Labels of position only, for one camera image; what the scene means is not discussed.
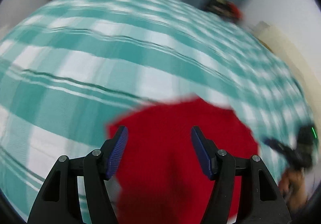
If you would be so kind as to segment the right hand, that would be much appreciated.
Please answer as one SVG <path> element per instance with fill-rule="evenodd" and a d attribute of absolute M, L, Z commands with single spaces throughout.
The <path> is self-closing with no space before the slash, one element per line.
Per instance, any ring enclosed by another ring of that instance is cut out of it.
<path fill-rule="evenodd" d="M 278 183 L 281 195 L 288 198 L 286 204 L 290 212 L 295 213 L 305 206 L 308 195 L 303 171 L 287 169 Z"/>

